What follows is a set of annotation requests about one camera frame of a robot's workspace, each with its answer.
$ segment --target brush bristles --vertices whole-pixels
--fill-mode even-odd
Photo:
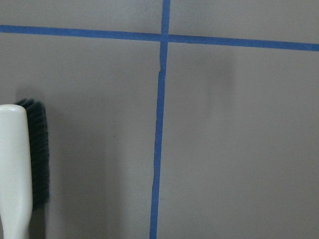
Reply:
[[[15,104],[25,108],[28,120],[34,211],[49,199],[49,145],[45,107],[33,99],[23,99]]]

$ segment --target gray surface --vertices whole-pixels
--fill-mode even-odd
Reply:
[[[319,43],[317,0],[172,0],[170,33]]]
[[[0,45],[0,104],[47,107],[46,238],[147,238],[159,43],[1,34]]]
[[[160,33],[161,0],[0,1],[0,24]]]
[[[318,61],[169,45],[159,239],[319,238]]]

